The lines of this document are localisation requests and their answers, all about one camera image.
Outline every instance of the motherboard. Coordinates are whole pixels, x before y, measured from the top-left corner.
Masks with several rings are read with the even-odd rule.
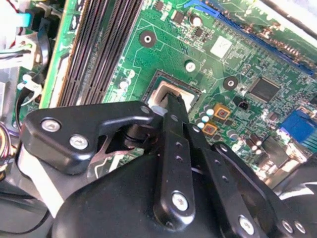
[[[54,40],[40,105],[22,107],[21,121],[38,106],[151,107],[171,92],[210,144],[228,144],[263,179],[317,150],[286,123],[297,111],[316,121],[317,40],[260,0],[66,0]]]

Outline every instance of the expansion slot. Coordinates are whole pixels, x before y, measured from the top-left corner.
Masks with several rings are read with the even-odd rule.
[[[97,30],[100,28],[101,19],[105,13],[106,2],[107,0],[89,1],[89,5],[83,13],[83,24],[79,27],[74,56],[65,78],[66,85],[59,103],[61,106],[72,105],[71,96],[76,94],[80,86],[78,75],[84,70],[82,67],[86,68],[87,60],[93,50],[93,43],[98,36]]]
[[[230,19],[228,19],[227,17],[222,15],[219,11],[211,8],[207,4],[205,4],[205,3],[203,3],[203,2],[201,2],[199,0],[191,0],[188,3],[184,4],[184,8],[191,7],[191,6],[194,6],[195,9],[197,9],[199,11],[202,11],[204,13],[207,13],[210,16],[216,18],[216,19],[219,19],[220,21],[224,22],[226,25],[228,25],[228,26],[232,27],[233,29],[237,30],[238,32],[240,32],[243,36],[251,39],[252,41],[257,43],[258,45],[264,47],[265,49],[267,49],[268,51],[270,51],[274,55],[276,55],[279,58],[287,61],[289,64],[291,64],[295,68],[298,68],[299,70],[303,71],[304,73],[306,73],[306,74],[308,74],[310,76],[312,76],[314,74],[314,72],[312,70],[308,69],[304,65],[301,65],[299,63],[294,62],[286,54],[284,54],[283,52],[279,51],[277,48],[271,46],[270,44],[266,43],[265,41],[263,41],[262,39],[260,39],[256,35],[245,32],[244,29],[240,25],[234,23],[233,21],[231,21]]]
[[[101,102],[141,9],[141,0],[91,1],[60,106]]]
[[[113,77],[114,70],[117,62],[121,57],[123,49],[128,41],[128,37],[133,29],[135,20],[139,15],[142,1],[134,1],[134,4],[130,3],[123,15],[121,28],[118,29],[115,37],[110,39],[104,50],[99,61],[99,65],[96,68],[96,74],[92,74],[91,78],[97,79],[91,84],[91,91],[86,96],[87,100],[85,104],[95,104],[103,101],[106,90]]]

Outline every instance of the connector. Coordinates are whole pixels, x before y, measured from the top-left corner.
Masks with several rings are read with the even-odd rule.
[[[16,36],[15,43],[17,46],[31,45],[31,48],[29,49],[31,52],[21,57],[16,66],[32,70],[36,64],[41,62],[41,49],[37,42],[38,37],[36,32],[29,35]]]

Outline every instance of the blue pcie slot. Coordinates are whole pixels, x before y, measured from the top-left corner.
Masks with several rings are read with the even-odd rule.
[[[184,4],[184,8],[187,8],[187,7],[190,7],[190,6],[193,6],[193,5],[196,5],[196,6],[194,6],[195,9],[197,9],[199,11],[202,11],[202,12],[205,12],[205,13],[209,14],[210,16],[221,20],[225,24],[227,24],[230,27],[234,28],[235,30],[239,31],[245,37],[253,40],[258,45],[264,47],[265,49],[269,50],[270,52],[272,52],[276,56],[278,56],[281,59],[287,61],[289,64],[293,65],[295,68],[298,68],[299,70],[303,71],[304,73],[306,73],[306,74],[308,74],[310,76],[312,76],[314,74],[314,72],[312,70],[308,69],[307,67],[305,67],[302,64],[295,63],[290,57],[288,57],[283,52],[279,51],[276,47],[271,46],[270,44],[266,43],[265,41],[263,41],[262,39],[260,39],[259,37],[257,37],[254,34],[246,33],[240,25],[234,23],[233,21],[231,21],[230,19],[228,19],[227,17],[222,15],[217,10],[211,8],[207,4],[205,4],[205,3],[203,3],[203,2],[201,2],[199,0],[191,0],[188,3]]]

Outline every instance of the silver screw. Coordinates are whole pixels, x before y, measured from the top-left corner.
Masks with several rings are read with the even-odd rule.
[[[305,228],[303,227],[302,224],[300,224],[298,221],[295,222],[295,226],[296,228],[303,234],[306,234],[306,230]]]
[[[150,110],[146,106],[141,106],[141,110],[146,114],[150,113]]]
[[[170,117],[171,117],[174,121],[178,121],[177,116],[175,116],[175,115],[170,115]]]
[[[194,130],[195,132],[199,132],[199,131],[200,131],[199,128],[198,128],[196,125],[193,125],[193,130]]]
[[[245,216],[241,215],[239,217],[239,223],[240,223],[240,226],[242,227],[242,229],[244,229],[246,231],[246,233],[248,233],[249,235],[254,234],[254,227],[253,227],[252,223]]]
[[[60,124],[53,119],[44,120],[41,125],[42,128],[48,132],[57,132],[60,129]]]
[[[70,138],[69,143],[78,150],[84,150],[88,147],[88,140],[82,135],[73,135]]]
[[[282,225],[289,233],[293,233],[293,228],[287,221],[283,220]]]
[[[220,148],[221,148],[224,152],[228,152],[227,147],[225,147],[224,145],[220,145]]]
[[[176,192],[172,195],[172,202],[180,211],[186,211],[188,208],[187,199],[179,192]]]

